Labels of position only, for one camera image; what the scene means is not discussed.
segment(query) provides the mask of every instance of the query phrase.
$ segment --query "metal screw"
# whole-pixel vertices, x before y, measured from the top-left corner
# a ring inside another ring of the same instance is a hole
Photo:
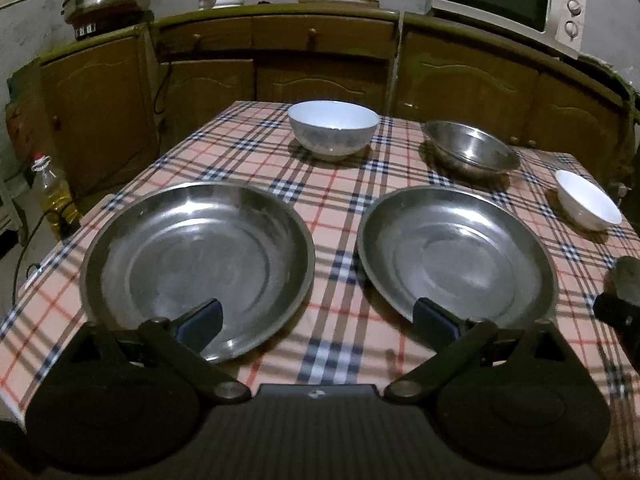
[[[309,392],[307,395],[312,399],[322,399],[326,395],[326,393],[324,393],[324,391],[322,390],[313,390]]]
[[[220,399],[234,400],[239,399],[239,397],[242,397],[246,393],[246,386],[242,383],[236,383],[235,381],[226,381],[213,388],[213,392],[220,397]]]
[[[396,397],[401,397],[402,399],[410,399],[411,397],[416,397],[420,395],[422,392],[422,387],[418,383],[414,383],[413,381],[396,381],[395,383],[391,383],[389,386],[389,390]]]
[[[169,324],[169,320],[165,317],[153,317],[151,318],[151,323],[156,323],[158,325],[167,326]]]

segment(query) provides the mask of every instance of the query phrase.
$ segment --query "metal plate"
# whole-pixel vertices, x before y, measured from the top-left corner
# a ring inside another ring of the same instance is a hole
[[[409,187],[379,198],[358,230],[376,289],[405,318],[427,297],[462,319],[523,328],[556,304],[554,264],[510,213],[463,191]]]
[[[272,194],[231,183],[180,184],[105,225],[82,263],[82,305],[111,329],[136,328],[217,298],[222,331],[202,356],[222,362],[283,327],[311,286],[315,262],[306,224]]]

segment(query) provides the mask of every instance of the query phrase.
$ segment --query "microwave knob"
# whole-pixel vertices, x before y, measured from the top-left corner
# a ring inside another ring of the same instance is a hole
[[[582,12],[582,6],[578,0],[569,0],[566,8],[569,9],[572,16],[578,16]]]
[[[568,34],[569,38],[573,39],[578,35],[578,33],[580,32],[580,29],[578,28],[577,23],[566,22],[564,24],[564,31]]]

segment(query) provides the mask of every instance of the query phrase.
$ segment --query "cooking oil bottle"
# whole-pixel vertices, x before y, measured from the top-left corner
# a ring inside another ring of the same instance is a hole
[[[33,189],[57,240],[66,238],[80,227],[82,214],[76,208],[69,184],[62,172],[51,164],[51,157],[38,153],[31,169],[36,173]]]

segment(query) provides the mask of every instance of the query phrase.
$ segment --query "cabinet door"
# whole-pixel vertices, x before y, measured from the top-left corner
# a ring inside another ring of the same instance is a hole
[[[10,82],[15,102],[8,103],[6,129],[21,168],[30,168],[33,155],[41,152],[58,163],[58,154],[49,127],[38,61],[21,68]]]
[[[606,186],[617,170],[622,110],[580,86],[542,74],[525,127],[540,150],[571,153]]]
[[[363,105],[380,113],[386,67],[386,63],[318,56],[273,56],[257,62],[257,99],[279,103],[338,100]]]
[[[234,101],[255,99],[251,60],[179,61],[171,68],[166,93],[162,152],[212,120]]]
[[[530,67],[476,46],[409,32],[392,115],[471,124],[509,140],[524,126],[537,76]]]
[[[138,41],[112,41],[42,67],[52,136],[76,196],[128,182],[158,154]]]

